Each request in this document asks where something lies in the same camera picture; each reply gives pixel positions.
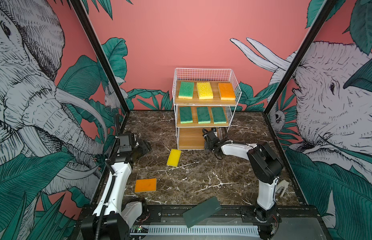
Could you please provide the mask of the dark green sponge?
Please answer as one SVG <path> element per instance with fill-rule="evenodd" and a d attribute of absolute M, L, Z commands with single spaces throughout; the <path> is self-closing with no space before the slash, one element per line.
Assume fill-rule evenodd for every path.
<path fill-rule="evenodd" d="M 212 116 L 214 124 L 226 124 L 227 118 L 223 107 L 212 107 Z"/>
<path fill-rule="evenodd" d="M 211 118 L 208 107 L 197 107 L 198 124 L 210 124 Z"/>
<path fill-rule="evenodd" d="M 181 124 L 191 124 L 193 123 L 193 115 L 191 107 L 180 107 L 180 123 Z"/>

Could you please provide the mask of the orange sponge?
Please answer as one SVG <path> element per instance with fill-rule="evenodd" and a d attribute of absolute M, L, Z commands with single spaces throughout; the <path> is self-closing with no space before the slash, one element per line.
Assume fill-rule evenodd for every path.
<path fill-rule="evenodd" d="M 135 193 L 154 192 L 157 190 L 157 179 L 136 180 Z"/>
<path fill-rule="evenodd" d="M 231 83 L 218 83 L 220 99 L 222 101 L 234 101 L 236 94 Z"/>

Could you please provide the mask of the yellow sponge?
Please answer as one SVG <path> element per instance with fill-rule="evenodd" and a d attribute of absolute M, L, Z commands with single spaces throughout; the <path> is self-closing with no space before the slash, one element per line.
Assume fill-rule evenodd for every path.
<path fill-rule="evenodd" d="M 167 166 L 177 167 L 181 157 L 181 150 L 172 149 L 168 157 Z"/>
<path fill-rule="evenodd" d="M 199 100 L 210 100 L 214 98 L 210 82 L 198 82 L 197 91 Z"/>

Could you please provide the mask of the bright green sponge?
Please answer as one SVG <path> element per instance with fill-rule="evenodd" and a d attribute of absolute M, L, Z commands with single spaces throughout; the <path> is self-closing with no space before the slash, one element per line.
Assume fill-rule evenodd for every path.
<path fill-rule="evenodd" d="M 181 82 L 178 94 L 179 99 L 192 99 L 194 95 L 194 82 Z"/>

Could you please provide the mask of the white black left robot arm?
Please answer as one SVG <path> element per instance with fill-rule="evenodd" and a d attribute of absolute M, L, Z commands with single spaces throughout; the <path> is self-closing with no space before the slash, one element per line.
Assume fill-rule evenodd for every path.
<path fill-rule="evenodd" d="M 100 202 L 92 215 L 83 219 L 81 233 L 85 240 L 129 240 L 130 230 L 146 211 L 144 200 L 123 206 L 128 178 L 134 162 L 150 152 L 147 141 L 127 132 L 117 136 L 117 147 L 105 161 L 109 178 Z"/>

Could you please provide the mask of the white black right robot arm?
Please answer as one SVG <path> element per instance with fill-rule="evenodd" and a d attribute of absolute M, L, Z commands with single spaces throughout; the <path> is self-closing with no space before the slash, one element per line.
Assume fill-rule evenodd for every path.
<path fill-rule="evenodd" d="M 276 191 L 277 184 L 284 165 L 266 142 L 256 144 L 241 143 L 219 139 L 217 129 L 202 129 L 205 140 L 205 150 L 215 154 L 235 156 L 250 162 L 253 173 L 259 181 L 257 203 L 254 209 L 255 218 L 265 223 L 269 219 L 276 219 Z"/>

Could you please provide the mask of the large dark green foam block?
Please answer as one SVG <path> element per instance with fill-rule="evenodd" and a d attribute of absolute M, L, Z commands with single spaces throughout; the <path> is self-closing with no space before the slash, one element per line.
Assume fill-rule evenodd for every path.
<path fill-rule="evenodd" d="M 183 213 L 187 228 L 192 228 L 222 209 L 217 197 L 212 197 Z"/>

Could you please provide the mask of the white stapler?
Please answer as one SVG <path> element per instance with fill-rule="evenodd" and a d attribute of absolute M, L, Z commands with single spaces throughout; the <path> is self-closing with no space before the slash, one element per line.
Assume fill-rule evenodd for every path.
<path fill-rule="evenodd" d="M 279 194 L 279 197 L 283 197 L 286 190 L 288 189 L 289 187 L 289 182 L 287 182 L 286 180 L 282 180 L 280 181 L 277 186 L 276 186 L 276 194 Z"/>

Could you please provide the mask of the white ribbed front rail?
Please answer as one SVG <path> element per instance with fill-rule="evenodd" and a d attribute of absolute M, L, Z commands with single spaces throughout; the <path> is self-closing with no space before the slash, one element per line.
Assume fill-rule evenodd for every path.
<path fill-rule="evenodd" d="M 161 235 L 204 235 L 204 236 L 241 236 L 259 237 L 257 226 L 175 226 L 175 225 L 149 225 L 134 227 L 130 230 L 131 236 L 161 236 Z"/>

